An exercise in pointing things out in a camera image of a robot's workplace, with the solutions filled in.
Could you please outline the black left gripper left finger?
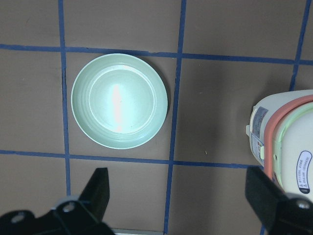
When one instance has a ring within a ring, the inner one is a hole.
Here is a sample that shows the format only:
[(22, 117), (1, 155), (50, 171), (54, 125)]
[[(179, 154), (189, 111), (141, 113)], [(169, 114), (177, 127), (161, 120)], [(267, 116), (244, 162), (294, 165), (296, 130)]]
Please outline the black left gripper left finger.
[(112, 235), (102, 222), (110, 199), (108, 169), (97, 168), (75, 200), (67, 200), (41, 217), (28, 210), (0, 217), (2, 235)]

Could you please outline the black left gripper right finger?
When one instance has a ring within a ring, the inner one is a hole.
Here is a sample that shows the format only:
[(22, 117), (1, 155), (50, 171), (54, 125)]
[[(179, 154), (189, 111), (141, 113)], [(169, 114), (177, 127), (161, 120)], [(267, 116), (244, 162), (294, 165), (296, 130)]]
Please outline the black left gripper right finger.
[(247, 168), (245, 197), (268, 235), (313, 233), (313, 202), (283, 192), (259, 167)]

